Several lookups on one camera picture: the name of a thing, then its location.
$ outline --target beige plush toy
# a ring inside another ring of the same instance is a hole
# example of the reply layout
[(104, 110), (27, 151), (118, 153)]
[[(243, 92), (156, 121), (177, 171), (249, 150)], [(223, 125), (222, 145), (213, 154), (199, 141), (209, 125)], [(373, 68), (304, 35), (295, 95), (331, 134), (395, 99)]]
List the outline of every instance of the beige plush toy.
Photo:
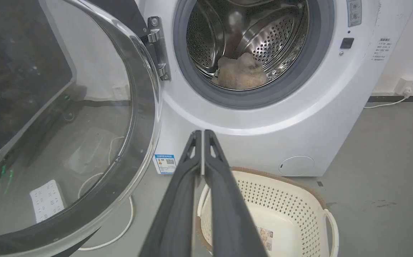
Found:
[(213, 83), (230, 89), (251, 89), (268, 82), (267, 75), (262, 70), (262, 64), (249, 52), (238, 59), (221, 57), (218, 60), (219, 75), (213, 78)]

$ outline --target gray rubber seal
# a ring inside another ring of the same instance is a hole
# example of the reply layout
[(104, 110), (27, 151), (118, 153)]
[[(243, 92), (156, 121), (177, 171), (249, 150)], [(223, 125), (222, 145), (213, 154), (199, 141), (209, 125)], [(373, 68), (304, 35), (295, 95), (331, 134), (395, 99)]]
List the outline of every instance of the gray rubber seal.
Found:
[(333, 0), (310, 1), (305, 46), (286, 74), (267, 86), (230, 91), (214, 86), (197, 71), (187, 50), (187, 24), (195, 0), (179, 0), (174, 16), (173, 43), (179, 68), (192, 88), (208, 101), (232, 109), (254, 109), (273, 104), (300, 88), (316, 71), (329, 48), (334, 31)]

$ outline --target sticker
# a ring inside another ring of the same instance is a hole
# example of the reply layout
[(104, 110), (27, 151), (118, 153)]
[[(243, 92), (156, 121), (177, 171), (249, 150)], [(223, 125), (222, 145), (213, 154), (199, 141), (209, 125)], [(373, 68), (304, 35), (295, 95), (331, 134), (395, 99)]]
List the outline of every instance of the sticker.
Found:
[(30, 192), (36, 222), (40, 223), (64, 210), (64, 204), (54, 179)]
[(272, 244), (273, 244), (273, 231), (270, 231), (268, 229), (258, 227), (257, 228), (257, 233), (259, 234), (260, 238), (262, 239), (262, 243), (264, 243), (265, 249), (267, 251), (271, 252), (272, 251)]
[(382, 37), (379, 39), (378, 44), (373, 52), (372, 61), (381, 62), (385, 61), (391, 54), (391, 39)]
[(357, 26), (362, 23), (361, 0), (347, 0), (348, 5), (348, 27)]
[(161, 173), (174, 173), (176, 162), (174, 155), (154, 155)]

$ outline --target screw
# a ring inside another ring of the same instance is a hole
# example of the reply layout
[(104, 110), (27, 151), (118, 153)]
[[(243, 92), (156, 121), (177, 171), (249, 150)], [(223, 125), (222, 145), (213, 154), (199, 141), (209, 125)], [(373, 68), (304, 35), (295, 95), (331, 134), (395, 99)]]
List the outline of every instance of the screw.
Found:
[(153, 26), (157, 26), (157, 25), (159, 25), (159, 20), (158, 20), (157, 18), (152, 18), (152, 19), (151, 19), (151, 24), (152, 24)]

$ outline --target basket bottom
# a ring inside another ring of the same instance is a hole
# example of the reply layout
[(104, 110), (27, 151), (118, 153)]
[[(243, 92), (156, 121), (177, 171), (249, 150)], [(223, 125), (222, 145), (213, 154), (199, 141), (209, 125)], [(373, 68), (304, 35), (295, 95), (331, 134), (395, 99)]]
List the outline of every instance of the basket bottom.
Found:
[(253, 203), (247, 206), (268, 256), (302, 256), (302, 237), (292, 218)]

